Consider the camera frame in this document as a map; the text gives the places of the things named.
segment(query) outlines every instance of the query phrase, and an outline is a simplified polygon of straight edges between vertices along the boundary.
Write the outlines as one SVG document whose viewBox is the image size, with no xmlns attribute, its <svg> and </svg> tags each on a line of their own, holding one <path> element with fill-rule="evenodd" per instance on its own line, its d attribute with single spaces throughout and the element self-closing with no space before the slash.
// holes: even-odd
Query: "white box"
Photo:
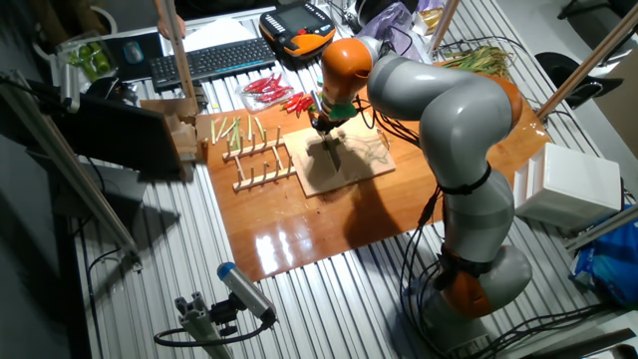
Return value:
<svg viewBox="0 0 638 359">
<path fill-rule="evenodd" d="M 546 144 L 514 174 L 516 215 L 577 230 L 618 212 L 618 164 Z"/>
</svg>

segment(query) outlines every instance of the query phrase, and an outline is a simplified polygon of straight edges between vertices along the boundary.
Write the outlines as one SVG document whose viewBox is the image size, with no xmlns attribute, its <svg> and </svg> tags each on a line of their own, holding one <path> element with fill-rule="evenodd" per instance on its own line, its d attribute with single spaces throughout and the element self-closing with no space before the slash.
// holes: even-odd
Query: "robotic arm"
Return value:
<svg viewBox="0 0 638 359">
<path fill-rule="evenodd" d="M 371 38 L 334 42 L 322 66 L 322 112 L 312 124 L 320 133 L 356 115 L 350 107 L 366 84 L 376 111 L 420 122 L 421 149 L 444 193 L 446 241 L 444 271 L 428 307 L 418 309 L 435 326 L 431 332 L 441 348 L 467 343 L 476 337 L 476 319 L 507 305 L 531 279 L 524 255 L 502 245 L 513 220 L 513 197 L 505 176 L 486 161 L 487 151 L 518 123 L 518 89 L 500 79 L 405 59 Z"/>
</svg>

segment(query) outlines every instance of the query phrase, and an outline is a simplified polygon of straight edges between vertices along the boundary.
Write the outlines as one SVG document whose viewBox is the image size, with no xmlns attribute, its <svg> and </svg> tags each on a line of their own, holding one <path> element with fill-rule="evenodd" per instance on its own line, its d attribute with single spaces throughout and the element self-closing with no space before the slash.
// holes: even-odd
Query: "monitor screen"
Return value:
<svg viewBox="0 0 638 359">
<path fill-rule="evenodd" d="M 286 30 L 296 32 L 303 28 L 316 28 L 321 22 L 303 7 L 294 7 L 277 15 Z"/>
</svg>

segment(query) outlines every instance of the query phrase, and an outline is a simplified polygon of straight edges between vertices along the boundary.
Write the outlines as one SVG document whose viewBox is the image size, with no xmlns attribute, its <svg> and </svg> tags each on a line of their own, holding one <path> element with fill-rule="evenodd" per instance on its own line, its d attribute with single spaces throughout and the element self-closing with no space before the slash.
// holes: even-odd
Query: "glossy wooden tabletop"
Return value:
<svg viewBox="0 0 638 359">
<path fill-rule="evenodd" d="M 217 128 L 224 117 L 228 117 L 228 126 L 236 116 L 241 116 L 241 127 L 247 134 L 245 110 L 210 115 L 217 120 Z M 297 119 L 278 108 L 257 117 L 267 130 L 268 140 L 275 139 L 278 126 L 282 135 L 310 127 L 307 115 Z M 418 131 L 417 122 L 404 125 Z M 257 132 L 254 123 L 253 132 Z M 250 279 L 265 278 L 417 226 L 436 187 L 435 178 L 420 149 L 390 134 L 386 136 L 397 164 L 394 172 L 310 198 L 305 197 L 297 176 L 233 191 L 237 167 L 221 158 L 226 152 L 225 141 L 208 144 L 208 171 L 234 260 Z M 489 151 L 487 158 L 493 168 L 513 182 L 514 172 L 548 141 L 542 125 L 525 104 L 518 126 Z M 244 140 L 244 145 L 249 147 L 251 143 Z M 279 149 L 279 156 L 287 168 L 285 149 Z M 274 154 L 266 152 L 241 160 L 244 172 L 250 174 L 254 167 L 257 176 L 263 174 L 264 162 L 272 171 Z M 440 219 L 439 201 L 434 220 Z"/>
</svg>

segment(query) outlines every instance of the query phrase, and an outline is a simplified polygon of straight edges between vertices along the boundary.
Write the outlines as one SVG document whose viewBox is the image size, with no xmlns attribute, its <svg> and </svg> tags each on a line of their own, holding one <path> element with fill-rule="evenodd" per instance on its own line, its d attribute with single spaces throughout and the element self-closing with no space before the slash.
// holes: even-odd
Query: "blue plastic bag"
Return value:
<svg viewBox="0 0 638 359">
<path fill-rule="evenodd" d="M 638 220 L 583 248 L 574 259 L 572 274 L 572 279 L 608 293 L 620 304 L 638 308 Z"/>
</svg>

